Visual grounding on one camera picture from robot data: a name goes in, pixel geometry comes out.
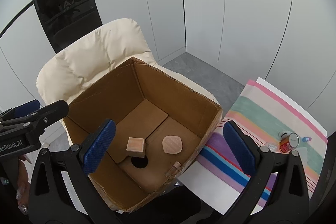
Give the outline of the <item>person left hand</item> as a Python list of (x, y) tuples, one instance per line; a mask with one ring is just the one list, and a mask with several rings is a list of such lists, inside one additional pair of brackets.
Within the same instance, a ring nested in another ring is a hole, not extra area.
[(24, 214), (28, 214), (29, 210), (29, 192), (30, 192), (30, 183), (25, 162), (31, 164), (30, 159), (26, 156), (20, 156), (18, 160), (18, 179), (17, 179), (17, 193), (16, 199), (18, 202), (18, 208)]

